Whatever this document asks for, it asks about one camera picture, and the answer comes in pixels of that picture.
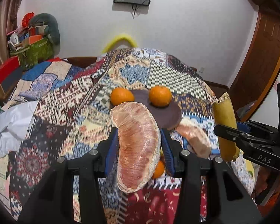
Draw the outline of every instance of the screw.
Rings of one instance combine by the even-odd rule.
[[[96,154],[98,154],[98,150],[92,149],[92,150],[89,151],[89,154],[90,155],[96,155]]]
[[[222,159],[221,157],[219,157],[219,156],[216,156],[216,157],[215,157],[215,161],[216,161],[217,163],[222,163],[222,162],[223,162],[223,159]]]
[[[190,152],[188,150],[182,150],[181,154],[184,155],[184,156],[189,156]]]
[[[58,163],[63,163],[65,161],[65,157],[64,156],[60,156],[59,158],[57,158],[57,162]]]

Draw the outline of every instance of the bedspread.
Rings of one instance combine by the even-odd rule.
[[[163,85],[172,92],[182,116],[189,117],[207,132],[212,155],[220,154],[213,129],[212,104],[216,100],[202,78],[172,55],[155,49],[119,49],[98,57],[95,64],[81,69],[61,62],[42,62],[19,81],[9,103],[3,108],[29,100],[39,100],[26,140],[17,153],[9,154],[8,188],[10,212],[15,219],[58,156],[81,157],[108,138],[112,123],[109,98],[115,87],[149,90]],[[184,149],[190,145],[176,131],[171,137]],[[236,176],[249,193],[254,178],[245,160],[232,163]],[[99,179],[102,203],[108,223],[173,223],[181,179],[163,173],[132,194],[117,187],[117,163],[106,179]],[[206,186],[201,177],[201,218],[206,218]],[[74,178],[74,218],[80,220],[78,177]]]

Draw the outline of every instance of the door frame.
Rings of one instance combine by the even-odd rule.
[[[253,37],[252,37],[252,40],[251,40],[251,44],[250,44],[250,47],[248,49],[248,52],[246,54],[246,57],[243,61],[243,64],[235,78],[235,80],[233,81],[232,85],[230,86],[230,90],[232,90],[232,88],[236,85],[241,73],[243,72],[243,69],[250,57],[250,54],[252,52],[252,49],[253,49],[253,46],[254,46],[254,43],[255,43],[255,40],[256,40],[256,36],[257,36],[257,32],[258,32],[258,29],[259,29],[259,24],[260,24],[260,19],[261,19],[261,16],[262,16],[262,12],[266,11],[267,9],[266,8],[263,8],[263,7],[259,7],[259,11],[258,11],[258,16],[257,16],[257,22],[256,22],[256,26],[255,26],[255,30],[254,30],[254,34],[253,34]],[[269,12],[270,13],[274,13],[275,15],[277,16],[280,16],[280,13],[277,13],[271,9],[269,9]],[[269,82],[267,83],[265,89],[263,90],[263,92],[261,93],[261,95],[259,96],[259,98],[256,100],[256,102],[254,103],[254,105],[250,108],[250,110],[244,115],[244,117],[241,119],[242,122],[244,121],[247,121],[249,120],[253,114],[257,111],[257,109],[260,107],[260,105],[262,104],[262,102],[265,100],[266,96],[269,94],[271,88],[273,87],[278,75],[279,75],[279,72],[280,72],[280,56],[279,56],[279,59],[278,59],[278,62],[276,64],[276,67],[272,73],[272,76],[271,78],[269,79]]]
[[[257,111],[257,109],[260,107],[260,105],[263,103],[267,95],[269,94],[270,90],[272,89],[278,75],[280,73],[280,56],[277,62],[277,65],[272,73],[271,78],[269,79],[269,82],[267,83],[266,87],[264,88],[263,92],[259,96],[259,98],[256,100],[254,105],[251,107],[251,109],[244,115],[244,117],[241,119],[241,122],[249,120],[253,114]]]

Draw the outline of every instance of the wall socket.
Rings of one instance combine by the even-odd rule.
[[[201,67],[198,72],[203,73],[204,67]]]

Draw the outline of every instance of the plate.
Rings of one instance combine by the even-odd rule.
[[[149,101],[149,91],[147,90],[131,90],[135,97],[135,102],[144,104],[155,121],[159,129],[167,128],[168,130],[174,129],[181,121],[181,111],[177,103],[171,100],[170,104],[165,108],[158,108],[151,104]]]

